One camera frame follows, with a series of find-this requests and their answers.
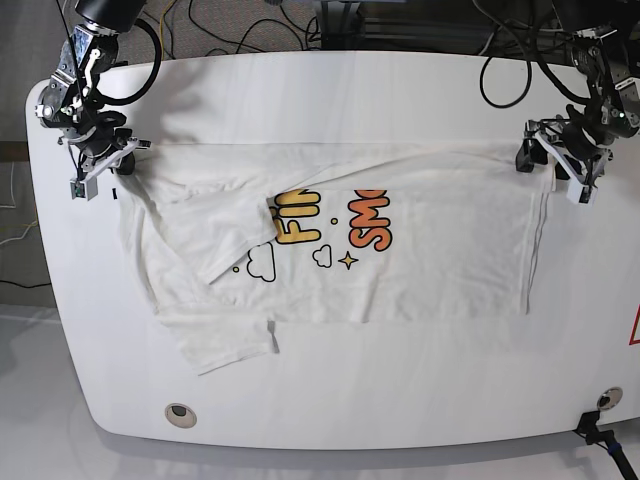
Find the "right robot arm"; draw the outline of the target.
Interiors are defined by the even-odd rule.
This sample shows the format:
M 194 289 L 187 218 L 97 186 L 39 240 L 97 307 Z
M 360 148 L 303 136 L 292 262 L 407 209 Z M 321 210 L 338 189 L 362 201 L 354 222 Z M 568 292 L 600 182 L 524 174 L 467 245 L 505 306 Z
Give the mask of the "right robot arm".
M 140 13 L 143 1 L 79 1 L 75 11 L 82 22 L 65 29 L 58 65 L 35 107 L 43 127 L 62 132 L 76 168 L 75 183 L 86 181 L 104 167 L 121 175 L 135 168 L 135 149 L 150 146 L 136 141 L 125 127 L 126 116 L 116 109 L 140 100 L 155 83 L 162 63 L 162 46 Z M 151 39 L 154 60 L 144 84 L 133 94 L 114 98 L 99 89 L 100 76 L 117 60 L 118 37 L 138 27 Z

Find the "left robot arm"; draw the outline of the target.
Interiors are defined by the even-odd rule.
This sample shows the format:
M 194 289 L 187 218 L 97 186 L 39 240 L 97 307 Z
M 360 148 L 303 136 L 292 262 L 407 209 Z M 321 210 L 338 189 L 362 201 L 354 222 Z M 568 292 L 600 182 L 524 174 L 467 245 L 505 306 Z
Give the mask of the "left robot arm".
M 610 145 L 639 132 L 639 24 L 636 1 L 553 1 L 547 13 L 516 33 L 480 2 L 475 8 L 506 31 L 521 50 L 526 72 L 540 69 L 568 100 L 563 116 L 530 121 L 515 158 L 520 173 L 553 161 L 557 176 L 592 193 L 611 160 Z M 572 91 L 552 70 L 539 47 L 542 27 L 557 22 L 572 66 L 584 77 L 587 95 Z

